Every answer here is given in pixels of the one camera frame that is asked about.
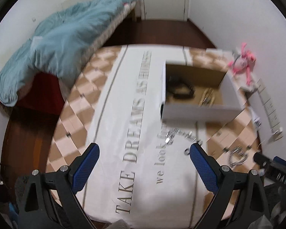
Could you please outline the white cardboard box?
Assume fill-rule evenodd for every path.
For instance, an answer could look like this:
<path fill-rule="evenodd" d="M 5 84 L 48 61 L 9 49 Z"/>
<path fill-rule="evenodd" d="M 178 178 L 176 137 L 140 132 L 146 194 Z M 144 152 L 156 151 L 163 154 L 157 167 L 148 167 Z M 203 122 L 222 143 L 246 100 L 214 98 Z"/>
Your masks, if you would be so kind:
<path fill-rule="evenodd" d="M 192 99 L 174 99 L 166 79 L 178 76 L 194 87 Z M 162 71 L 161 119 L 166 122 L 228 123 L 244 110 L 244 101 L 226 71 L 166 62 Z"/>

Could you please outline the black watch band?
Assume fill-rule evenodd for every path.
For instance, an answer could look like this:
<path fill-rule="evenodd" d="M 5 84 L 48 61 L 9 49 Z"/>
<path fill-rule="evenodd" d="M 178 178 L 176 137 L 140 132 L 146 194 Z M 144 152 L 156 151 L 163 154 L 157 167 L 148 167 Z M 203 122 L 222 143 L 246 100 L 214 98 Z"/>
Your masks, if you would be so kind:
<path fill-rule="evenodd" d="M 174 99 L 192 99 L 195 96 L 194 87 L 178 76 L 166 79 L 166 90 Z"/>

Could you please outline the white power strip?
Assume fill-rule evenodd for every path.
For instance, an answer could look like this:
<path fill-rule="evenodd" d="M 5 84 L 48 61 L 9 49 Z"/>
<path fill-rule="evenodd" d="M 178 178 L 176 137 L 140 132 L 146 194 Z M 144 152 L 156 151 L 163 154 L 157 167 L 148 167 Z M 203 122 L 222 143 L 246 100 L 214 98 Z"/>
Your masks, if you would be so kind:
<path fill-rule="evenodd" d="M 266 113 L 268 124 L 270 126 L 270 140 L 277 141 L 278 139 L 281 139 L 283 137 L 283 128 L 280 125 L 280 120 L 276 113 L 276 108 L 262 79 L 259 79 L 256 84 L 257 92 L 261 100 L 263 109 Z"/>

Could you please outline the white plastic bag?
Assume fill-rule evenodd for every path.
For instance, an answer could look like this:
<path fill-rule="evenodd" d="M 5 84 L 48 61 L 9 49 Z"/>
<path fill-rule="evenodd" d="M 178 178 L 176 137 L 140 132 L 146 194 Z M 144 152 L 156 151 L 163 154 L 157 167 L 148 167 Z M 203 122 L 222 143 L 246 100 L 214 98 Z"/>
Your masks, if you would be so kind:
<path fill-rule="evenodd" d="M 256 131 L 258 131 L 258 130 L 260 129 L 260 127 L 261 127 L 261 119 L 260 119 L 260 117 L 255 113 L 255 111 L 253 110 L 253 108 L 252 108 L 251 106 L 249 106 L 248 109 L 250 110 L 250 113 L 251 113 L 253 125 L 254 125 Z"/>

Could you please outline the checkered white brown tablecloth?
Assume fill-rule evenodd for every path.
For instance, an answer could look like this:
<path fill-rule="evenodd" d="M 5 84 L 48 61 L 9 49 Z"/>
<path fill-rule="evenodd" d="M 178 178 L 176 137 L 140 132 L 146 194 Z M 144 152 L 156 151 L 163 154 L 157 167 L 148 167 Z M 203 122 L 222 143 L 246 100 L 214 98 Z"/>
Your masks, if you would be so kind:
<path fill-rule="evenodd" d="M 232 121 L 161 119 L 166 62 L 229 72 L 222 57 L 204 49 L 132 45 L 96 52 L 79 75 L 58 120 L 46 171 L 69 165 L 90 143 L 100 158 L 77 194 L 95 221 L 120 219 L 132 228 L 191 228 L 212 193 L 186 150 L 193 139 L 221 165 L 256 167 L 258 140 L 250 111 Z"/>

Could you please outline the white box side table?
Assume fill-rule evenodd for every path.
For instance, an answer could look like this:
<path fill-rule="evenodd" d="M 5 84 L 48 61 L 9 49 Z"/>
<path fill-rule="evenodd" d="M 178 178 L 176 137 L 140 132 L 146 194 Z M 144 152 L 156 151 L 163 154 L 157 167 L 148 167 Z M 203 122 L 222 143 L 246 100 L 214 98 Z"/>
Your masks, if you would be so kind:
<path fill-rule="evenodd" d="M 246 49 L 246 44 L 240 50 L 207 49 L 206 52 L 223 58 L 223 61 L 226 62 L 225 67 L 232 73 L 235 81 L 244 92 L 253 93 L 257 90 L 253 76 L 256 56 L 252 51 Z"/>

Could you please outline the pink panther plush toy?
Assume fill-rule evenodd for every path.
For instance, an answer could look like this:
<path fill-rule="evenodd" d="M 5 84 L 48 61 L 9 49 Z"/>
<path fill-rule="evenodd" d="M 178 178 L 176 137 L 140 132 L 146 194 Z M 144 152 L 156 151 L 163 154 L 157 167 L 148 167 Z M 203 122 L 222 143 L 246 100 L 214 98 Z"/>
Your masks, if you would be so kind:
<path fill-rule="evenodd" d="M 247 43 L 241 44 L 241 51 L 234 56 L 234 60 L 228 63 L 228 68 L 232 71 L 233 75 L 245 74 L 246 85 L 252 84 L 252 71 L 255 66 L 256 56 L 251 51 L 246 49 Z"/>

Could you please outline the white door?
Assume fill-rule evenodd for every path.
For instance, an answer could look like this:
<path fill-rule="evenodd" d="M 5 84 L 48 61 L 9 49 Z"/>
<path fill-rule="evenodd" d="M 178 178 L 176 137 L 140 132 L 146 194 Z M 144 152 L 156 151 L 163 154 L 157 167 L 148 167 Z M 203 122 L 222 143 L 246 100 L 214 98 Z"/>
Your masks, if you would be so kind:
<path fill-rule="evenodd" d="M 187 20 L 189 0 L 141 0 L 144 20 Z"/>

